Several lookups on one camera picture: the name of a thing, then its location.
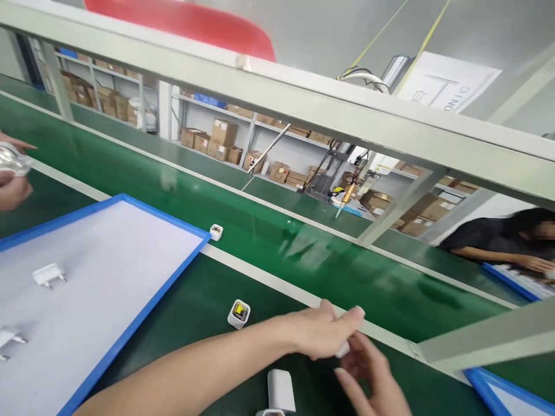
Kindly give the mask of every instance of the dark hair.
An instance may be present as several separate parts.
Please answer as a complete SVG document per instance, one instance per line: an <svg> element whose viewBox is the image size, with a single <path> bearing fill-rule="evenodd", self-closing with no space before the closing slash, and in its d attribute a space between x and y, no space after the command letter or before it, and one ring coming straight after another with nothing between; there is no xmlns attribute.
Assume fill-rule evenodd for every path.
<svg viewBox="0 0 555 416"><path fill-rule="evenodd" d="M538 225L544 221L555 221L555 213L545 208L531 208L518 211L505 220L503 234L507 237L515 237L520 232L525 232L530 240L538 240Z"/></svg>

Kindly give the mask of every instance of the blue tray frame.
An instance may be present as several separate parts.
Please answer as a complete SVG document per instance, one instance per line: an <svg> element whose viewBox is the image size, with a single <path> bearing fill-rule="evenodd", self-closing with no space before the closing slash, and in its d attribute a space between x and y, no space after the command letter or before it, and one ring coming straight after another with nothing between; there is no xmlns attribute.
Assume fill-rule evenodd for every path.
<svg viewBox="0 0 555 416"><path fill-rule="evenodd" d="M514 290L516 290L518 293L520 293L521 295L523 295L526 299L531 300L532 302L537 302L539 300L541 300L539 297L537 297L536 295L534 295L532 292L526 290L524 287L522 287L521 285L519 285L517 282L512 281L511 279L509 279L508 277L506 277L503 273L501 273L499 270L495 270L494 267L489 264L489 263L483 263L482 267L484 268L484 270L486 270L488 273L493 274L496 278L498 278L499 280L503 281L503 283L506 283L507 285L509 285L510 287L512 287Z"/></svg>
<svg viewBox="0 0 555 416"><path fill-rule="evenodd" d="M189 265L189 263L191 263L191 261L197 256L197 254L204 247L204 245L206 245L206 243L210 240L211 235L208 231L201 230L200 228L197 228L191 224L178 220L177 218L172 217L160 210L157 210L156 208L153 208L150 205L147 205L129 195L119 194L119 195L113 196L112 198L94 203L92 205L86 206L85 208L81 208L80 210L66 214L60 218L56 218L55 220L45 222L44 224L37 225L33 228L14 234L12 236L5 237L0 240L0 252L3 252L9 248L18 246L19 244L23 244L34 238L37 238L44 234L48 234L49 232L52 232L58 228L62 228L63 226L69 225L72 222L81 220L84 217L88 217L120 201L125 201L157 218L160 218L161 220L164 220L176 227L182 228L190 232L191 234L202 238L202 242L185 259L185 261L177 268L177 270L169 277L169 279L162 285L162 287L158 290L158 292L156 292L156 294L152 297L152 299L150 299L150 301L146 304L146 306L140 311L140 313L136 316L136 318L131 322L131 324L121 334L121 336L117 339L114 345L112 345L112 347L108 350L108 352L104 355L104 357L102 357L102 359L98 362L96 367L92 370L92 372L83 381L81 386L78 387L78 389L71 396L71 398L68 400L65 406L60 410L60 412L58 413L58 416L72 415L77 410L77 408L83 403L83 400L87 397L89 392L93 389L94 385L102 377L102 375L104 374L106 369L110 366L112 361L114 361L114 359L123 349L125 344L127 344L127 342L133 336L135 331L143 323L143 321L149 315L152 309L154 309L154 307L160 301L160 299L162 299L162 297L169 290L172 284L174 284L177 278L183 273L183 271Z"/></svg>
<svg viewBox="0 0 555 416"><path fill-rule="evenodd" d="M529 391L524 390L522 387L518 387L517 385L512 384L511 382L506 381L481 367L463 370L463 373L467 377L468 381L470 381L470 383L474 386L478 394L486 402L488 408L494 416L512 416L512 414L507 410L497 395L491 390L489 384L506 391L512 396L540 409L549 415L555 416L555 405L552 403L533 395Z"/></svg>

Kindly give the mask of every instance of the forearm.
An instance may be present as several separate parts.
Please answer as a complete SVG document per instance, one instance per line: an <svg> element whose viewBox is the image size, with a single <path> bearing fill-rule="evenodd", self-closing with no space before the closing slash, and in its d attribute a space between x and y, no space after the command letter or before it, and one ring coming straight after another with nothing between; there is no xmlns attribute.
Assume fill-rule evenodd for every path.
<svg viewBox="0 0 555 416"><path fill-rule="evenodd" d="M514 263L516 260L515 254L480 250L474 247L456 248L451 250L451 252L462 257L483 261Z"/></svg>
<svg viewBox="0 0 555 416"><path fill-rule="evenodd" d="M174 351L95 395L75 415L198 415L294 351L280 335L282 325L283 317L277 317Z"/></svg>

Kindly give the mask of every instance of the black shirt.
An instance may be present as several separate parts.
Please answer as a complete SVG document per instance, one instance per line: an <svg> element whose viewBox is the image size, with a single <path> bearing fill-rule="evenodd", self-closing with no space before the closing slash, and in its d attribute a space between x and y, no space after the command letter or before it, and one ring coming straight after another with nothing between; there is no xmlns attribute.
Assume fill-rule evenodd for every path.
<svg viewBox="0 0 555 416"><path fill-rule="evenodd" d="M458 227L438 247L445 251L474 247L480 250L525 254L549 261L553 260L555 253L552 247L538 247L520 235L504 235L504 221L504 218L477 218L468 221ZM501 264L503 262L488 261L488 263Z"/></svg>

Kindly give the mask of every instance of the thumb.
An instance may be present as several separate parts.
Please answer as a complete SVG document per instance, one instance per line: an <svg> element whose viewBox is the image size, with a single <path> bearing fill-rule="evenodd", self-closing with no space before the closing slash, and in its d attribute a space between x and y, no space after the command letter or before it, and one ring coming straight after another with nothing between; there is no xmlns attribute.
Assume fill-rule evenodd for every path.
<svg viewBox="0 0 555 416"><path fill-rule="evenodd" d="M364 320L364 315L364 309L360 306L355 306L335 321L335 325L339 328L342 338L349 338L358 329Z"/></svg>
<svg viewBox="0 0 555 416"><path fill-rule="evenodd" d="M368 403L368 398L366 394L358 384L358 382L351 376L347 371L338 367L334 370L341 387L347 394L347 397L351 401L355 411L358 416L377 416L374 412L370 403Z"/></svg>

